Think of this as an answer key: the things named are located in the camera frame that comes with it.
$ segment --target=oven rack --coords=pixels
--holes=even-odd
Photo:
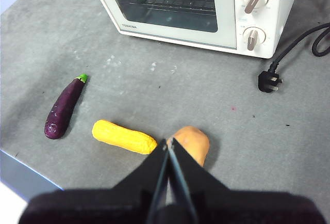
[[[129,4],[144,5],[147,9],[216,15],[215,0],[131,0]]]

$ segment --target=white floor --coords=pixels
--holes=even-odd
[[[26,205],[26,201],[0,182],[0,223],[18,223]]]

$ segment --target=green stem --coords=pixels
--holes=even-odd
[[[83,73],[83,74],[79,75],[79,76],[77,77],[77,79],[79,79],[81,82],[86,83],[87,75],[85,75],[85,74]]]

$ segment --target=toshiba logo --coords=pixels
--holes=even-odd
[[[130,25],[130,24],[122,24],[124,27],[127,27],[127,28],[134,28],[134,29],[137,29],[136,26],[134,25]]]

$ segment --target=yellow toy vegetable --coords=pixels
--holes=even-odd
[[[157,146],[153,137],[107,120],[97,121],[92,134],[96,140],[141,154],[150,154]]]

